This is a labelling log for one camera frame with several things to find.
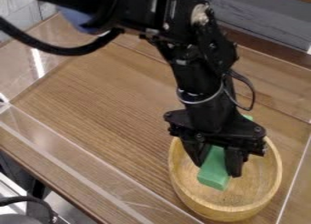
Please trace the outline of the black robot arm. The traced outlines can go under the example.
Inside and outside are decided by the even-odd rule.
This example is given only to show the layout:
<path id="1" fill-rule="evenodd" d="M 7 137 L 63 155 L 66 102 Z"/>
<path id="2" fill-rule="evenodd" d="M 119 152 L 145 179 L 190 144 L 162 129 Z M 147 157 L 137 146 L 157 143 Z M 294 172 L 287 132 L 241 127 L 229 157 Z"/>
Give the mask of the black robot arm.
<path id="1" fill-rule="evenodd" d="M 265 154 L 265 128 L 241 112 L 235 81 L 250 80 L 234 70 L 237 43 L 229 40 L 210 0 L 40 0 L 86 16 L 79 28 L 98 34 L 131 32 L 158 50 L 170 64 L 183 109 L 165 114 L 197 166 L 214 145 L 225 150 L 227 174 L 242 176 L 250 155 Z"/>

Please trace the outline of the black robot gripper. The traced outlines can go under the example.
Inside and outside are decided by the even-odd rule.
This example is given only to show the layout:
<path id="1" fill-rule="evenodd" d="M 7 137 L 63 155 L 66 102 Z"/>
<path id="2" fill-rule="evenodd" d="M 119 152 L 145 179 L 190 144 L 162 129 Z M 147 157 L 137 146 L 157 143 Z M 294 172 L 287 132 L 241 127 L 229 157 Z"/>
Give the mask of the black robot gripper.
<path id="1" fill-rule="evenodd" d="M 238 111 L 227 90 L 193 94 L 177 89 L 185 109 L 165 114 L 170 134 L 183 143 L 183 149 L 201 168 L 213 145 L 225 149 L 225 164 L 233 178 L 242 176 L 249 155 L 265 155 L 266 130 Z"/>

